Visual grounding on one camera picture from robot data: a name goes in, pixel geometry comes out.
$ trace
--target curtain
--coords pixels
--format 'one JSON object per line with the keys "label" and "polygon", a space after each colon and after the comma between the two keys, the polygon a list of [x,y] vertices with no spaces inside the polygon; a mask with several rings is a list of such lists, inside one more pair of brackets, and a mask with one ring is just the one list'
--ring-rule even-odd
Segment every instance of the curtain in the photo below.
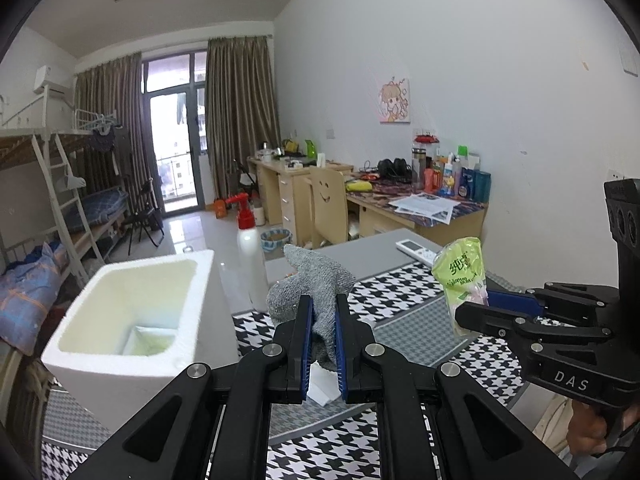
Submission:
{"label": "curtain", "polygon": [[209,41],[205,101],[209,164],[216,195],[224,198],[236,178],[234,159],[246,165],[260,142],[280,145],[265,36]]}
{"label": "curtain", "polygon": [[[142,54],[121,57],[78,74],[75,90],[76,108],[111,114],[116,112],[118,121],[129,131],[131,161],[127,168],[119,168],[126,174],[127,191],[135,196],[149,178],[146,158],[145,131],[143,119]],[[86,192],[93,193],[117,186],[119,177],[113,170],[111,153],[100,153],[89,148],[78,154],[78,176],[86,180]]]}

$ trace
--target anime poster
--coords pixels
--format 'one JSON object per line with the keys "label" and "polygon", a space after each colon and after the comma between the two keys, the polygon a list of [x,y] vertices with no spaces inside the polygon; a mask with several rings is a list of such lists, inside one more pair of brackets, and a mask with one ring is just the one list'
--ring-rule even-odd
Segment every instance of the anime poster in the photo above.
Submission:
{"label": "anime poster", "polygon": [[381,123],[409,123],[409,80],[395,77],[378,93],[378,116]]}

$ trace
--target wall socket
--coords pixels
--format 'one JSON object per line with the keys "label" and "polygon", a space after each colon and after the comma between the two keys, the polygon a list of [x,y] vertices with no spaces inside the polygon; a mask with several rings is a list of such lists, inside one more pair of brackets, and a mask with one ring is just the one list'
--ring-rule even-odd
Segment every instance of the wall socket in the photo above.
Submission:
{"label": "wall socket", "polygon": [[607,171],[607,182],[610,182],[611,180],[623,180],[624,177],[625,176],[621,171],[612,169],[609,169],[609,171]]}

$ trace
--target gray glove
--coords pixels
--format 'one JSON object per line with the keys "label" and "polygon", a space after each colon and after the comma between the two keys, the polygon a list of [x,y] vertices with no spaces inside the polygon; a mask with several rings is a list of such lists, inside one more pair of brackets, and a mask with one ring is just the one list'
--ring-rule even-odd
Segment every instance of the gray glove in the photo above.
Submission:
{"label": "gray glove", "polygon": [[296,318],[300,296],[314,300],[311,362],[335,371],[335,295],[348,294],[355,278],[341,264],[316,251],[284,246],[287,261],[298,272],[275,283],[267,294],[275,326]]}

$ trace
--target red spray nozzle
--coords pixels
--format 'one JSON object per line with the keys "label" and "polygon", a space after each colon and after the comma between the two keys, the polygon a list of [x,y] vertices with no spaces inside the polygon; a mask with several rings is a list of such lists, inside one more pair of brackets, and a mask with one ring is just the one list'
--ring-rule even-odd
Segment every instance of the red spray nozzle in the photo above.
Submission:
{"label": "red spray nozzle", "polygon": [[230,196],[225,202],[228,204],[240,204],[240,211],[238,211],[238,227],[240,229],[255,227],[254,214],[249,209],[249,195],[247,193],[238,193],[235,196]]}

